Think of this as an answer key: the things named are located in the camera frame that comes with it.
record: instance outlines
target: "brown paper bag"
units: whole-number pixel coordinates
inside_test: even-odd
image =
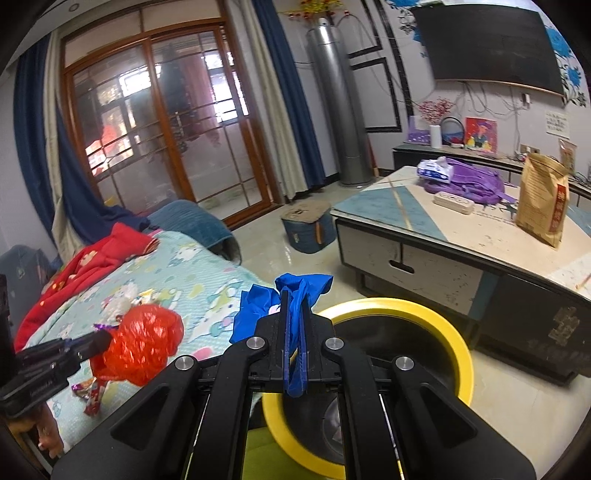
[[[521,176],[515,223],[557,247],[569,204],[569,172],[553,158],[528,154]]]

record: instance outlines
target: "coffee table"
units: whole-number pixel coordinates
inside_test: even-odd
[[[519,196],[517,187],[506,192]],[[341,261],[366,295],[425,304],[470,348],[556,384],[591,377],[591,215],[569,206],[557,249],[509,204],[433,203],[406,166],[334,206]]]

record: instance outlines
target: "yellow bucket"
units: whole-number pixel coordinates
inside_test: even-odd
[[[472,401],[472,357],[457,330],[438,313],[406,300],[372,298],[341,303],[319,315],[333,322],[338,337],[368,355],[387,361],[408,355],[453,389],[464,403]],[[319,475],[344,480],[345,467],[339,460],[342,453],[339,456],[334,441],[326,435],[323,442],[319,440],[322,436],[316,435],[322,433],[320,423],[326,422],[322,420],[325,414],[335,410],[336,402],[329,395],[334,397],[291,399],[267,393],[262,396],[262,408],[273,438],[291,458]]]

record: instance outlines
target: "power strip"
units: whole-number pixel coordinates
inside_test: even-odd
[[[474,211],[475,205],[472,200],[448,192],[437,192],[433,197],[433,203],[464,215],[470,215]]]

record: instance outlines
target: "food package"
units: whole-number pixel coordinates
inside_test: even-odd
[[[515,223],[558,247],[569,205],[569,172],[553,158],[528,154],[521,176]]]
[[[92,374],[101,380],[128,380],[143,387],[177,353],[184,327],[180,315],[159,305],[132,307],[117,330],[109,349],[90,359]]]
[[[558,146],[560,147],[560,163],[570,174],[574,174],[574,157],[577,154],[577,146],[562,138],[558,139]]]
[[[437,160],[421,160],[417,166],[417,175],[427,180],[450,183],[453,166],[447,163],[445,157],[439,157]]]

